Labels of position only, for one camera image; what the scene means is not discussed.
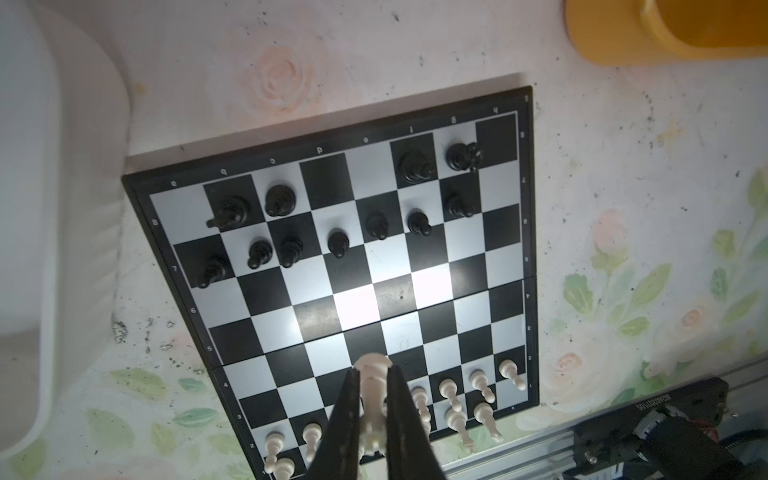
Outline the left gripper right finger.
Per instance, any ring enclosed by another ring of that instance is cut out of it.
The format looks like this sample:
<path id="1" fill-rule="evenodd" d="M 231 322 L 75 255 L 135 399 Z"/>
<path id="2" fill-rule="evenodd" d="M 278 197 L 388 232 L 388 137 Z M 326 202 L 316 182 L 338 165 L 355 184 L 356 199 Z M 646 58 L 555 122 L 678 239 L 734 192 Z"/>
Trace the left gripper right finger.
<path id="1" fill-rule="evenodd" d="M 386 404 L 388 478 L 445 480 L 402 370 L 397 365 L 388 369 Z"/>

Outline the white chess piece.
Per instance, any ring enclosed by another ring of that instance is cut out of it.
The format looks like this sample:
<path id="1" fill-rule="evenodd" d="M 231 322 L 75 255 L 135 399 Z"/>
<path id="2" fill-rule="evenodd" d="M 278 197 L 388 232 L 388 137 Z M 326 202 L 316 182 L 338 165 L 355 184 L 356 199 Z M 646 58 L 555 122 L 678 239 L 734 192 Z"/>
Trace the white chess piece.
<path id="1" fill-rule="evenodd" d="M 384 403 L 387 396 L 387 374 L 391 360 L 380 353 L 361 356 L 353 365 L 360 372 L 360 417 L 358 453 L 360 457 L 386 453 L 387 431 Z"/>

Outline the white plastic tray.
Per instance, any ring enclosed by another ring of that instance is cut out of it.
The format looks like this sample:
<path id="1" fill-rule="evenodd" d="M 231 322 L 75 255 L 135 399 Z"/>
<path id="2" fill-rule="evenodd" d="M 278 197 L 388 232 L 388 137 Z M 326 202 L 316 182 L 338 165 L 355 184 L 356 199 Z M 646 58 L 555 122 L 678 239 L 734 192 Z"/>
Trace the white plastic tray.
<path id="1" fill-rule="evenodd" d="M 1 5 L 1 455 L 37 440 L 111 335 L 130 123 L 102 47 Z"/>

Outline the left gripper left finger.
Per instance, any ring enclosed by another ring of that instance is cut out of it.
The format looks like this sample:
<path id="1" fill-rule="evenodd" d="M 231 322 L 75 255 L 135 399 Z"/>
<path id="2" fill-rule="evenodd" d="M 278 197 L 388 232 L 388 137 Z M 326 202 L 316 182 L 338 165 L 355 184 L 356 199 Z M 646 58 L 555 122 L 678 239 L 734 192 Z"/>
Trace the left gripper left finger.
<path id="1" fill-rule="evenodd" d="M 307 479 L 356 480 L 359 469 L 360 371 L 345 376 Z"/>

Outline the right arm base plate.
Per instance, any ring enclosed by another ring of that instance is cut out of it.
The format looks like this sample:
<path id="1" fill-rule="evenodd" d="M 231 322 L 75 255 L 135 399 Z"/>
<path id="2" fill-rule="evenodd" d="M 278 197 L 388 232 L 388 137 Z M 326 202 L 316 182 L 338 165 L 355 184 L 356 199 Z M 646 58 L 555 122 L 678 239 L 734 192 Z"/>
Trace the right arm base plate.
<path id="1" fill-rule="evenodd" d="M 729 384 L 712 377 L 580 423 L 573 430 L 575 466 L 563 477 L 635 464 L 665 479 L 765 479 L 765 460 L 745 464 L 732 453 L 740 443 L 765 440 L 765 430 L 714 437 L 728 393 Z"/>

